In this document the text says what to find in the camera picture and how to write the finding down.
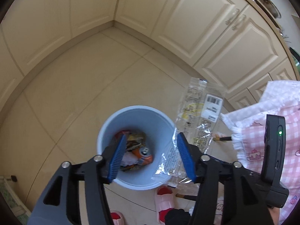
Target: person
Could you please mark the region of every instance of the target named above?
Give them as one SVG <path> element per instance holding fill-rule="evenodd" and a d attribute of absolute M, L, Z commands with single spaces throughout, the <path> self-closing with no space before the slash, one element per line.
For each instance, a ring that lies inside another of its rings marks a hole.
<path fill-rule="evenodd" d="M 187 225 L 191 216 L 184 209 L 175 209 L 175 197 L 172 189 L 160 186 L 154 194 L 157 222 L 161 225 Z M 279 223 L 279 208 L 268 208 L 274 225 Z M 124 225 L 124 219 L 120 212 L 111 212 L 114 225 Z"/>

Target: plastic packaging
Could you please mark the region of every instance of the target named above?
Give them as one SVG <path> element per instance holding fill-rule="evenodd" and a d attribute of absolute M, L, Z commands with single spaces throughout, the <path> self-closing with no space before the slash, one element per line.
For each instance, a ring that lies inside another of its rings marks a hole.
<path fill-rule="evenodd" d="M 177 134 L 183 132 L 190 144 L 198 146 L 201 152 L 206 153 L 225 94 L 224 87 L 191 78 L 179 105 L 172 145 L 162 154 L 161 162 L 152 177 L 154 180 L 185 191 L 198 190 L 199 185 L 186 176 L 177 149 Z"/>

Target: barcode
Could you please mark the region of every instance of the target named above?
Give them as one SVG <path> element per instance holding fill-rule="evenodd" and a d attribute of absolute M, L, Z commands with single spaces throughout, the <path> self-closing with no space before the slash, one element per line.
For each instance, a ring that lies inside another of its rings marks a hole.
<path fill-rule="evenodd" d="M 209 115 L 209 116 L 208 116 L 208 120 L 215 121 L 215 120 L 216 120 L 216 118 L 215 118 L 215 117 L 213 117 L 213 116 L 211 116 L 211 115 Z"/>
<path fill-rule="evenodd" d="M 211 103 L 214 103 L 214 104 L 217 104 L 217 105 L 220 104 L 220 99 L 214 98 L 214 97 L 212 97 L 212 96 L 208 96 L 208 98 L 207 98 L 206 101 L 211 102 Z"/>

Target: white label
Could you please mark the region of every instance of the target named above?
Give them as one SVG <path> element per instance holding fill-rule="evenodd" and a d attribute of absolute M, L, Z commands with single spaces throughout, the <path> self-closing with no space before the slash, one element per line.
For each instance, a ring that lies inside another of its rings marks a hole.
<path fill-rule="evenodd" d="M 222 103 L 222 98 L 211 94 L 207 94 L 202 109 L 201 117 L 215 123 L 218 120 L 222 108 Z"/>

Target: cabinet door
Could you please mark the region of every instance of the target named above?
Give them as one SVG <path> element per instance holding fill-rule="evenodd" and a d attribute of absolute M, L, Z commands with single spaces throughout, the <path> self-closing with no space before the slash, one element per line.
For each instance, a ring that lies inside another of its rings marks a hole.
<path fill-rule="evenodd" d="M 168 0 L 151 38 L 193 66 L 246 4 L 245 0 Z"/>
<path fill-rule="evenodd" d="M 272 80 L 297 80 L 290 60 L 287 58 L 271 72 L 270 76 Z"/>
<path fill-rule="evenodd" d="M 73 37 L 113 20 L 117 0 L 71 0 Z"/>
<path fill-rule="evenodd" d="M 150 36 L 166 0 L 119 0 L 115 20 Z"/>
<path fill-rule="evenodd" d="M 236 110 L 251 106 L 256 103 L 255 99 L 253 98 L 253 96 L 251 95 L 248 89 L 244 89 L 242 92 L 228 99 L 228 102 Z"/>
<path fill-rule="evenodd" d="M 262 97 L 263 92 L 265 91 L 265 88 L 269 81 L 272 81 L 272 79 L 270 75 L 267 73 L 262 78 L 260 78 L 257 82 L 255 82 L 254 84 L 248 87 L 248 90 L 250 91 L 250 93 L 252 94 L 252 96 L 257 102 L 259 102 L 260 98 Z"/>
<path fill-rule="evenodd" d="M 23 79 L 22 74 L 11 58 L 0 31 L 0 111 L 15 87 Z"/>
<path fill-rule="evenodd" d="M 2 27 L 24 74 L 70 40 L 70 0 L 15 0 Z"/>
<path fill-rule="evenodd" d="M 277 66 L 287 54 L 268 23 L 250 5 L 195 65 L 230 98 Z"/>

